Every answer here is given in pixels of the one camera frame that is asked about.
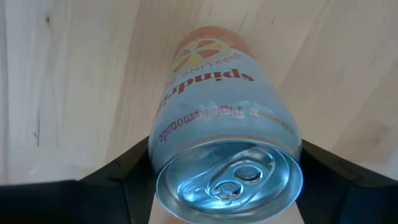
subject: soda can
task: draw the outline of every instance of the soda can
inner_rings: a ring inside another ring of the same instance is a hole
[[[190,223],[251,223],[298,197],[301,137],[236,33],[203,27],[178,45],[149,138],[159,202]]]

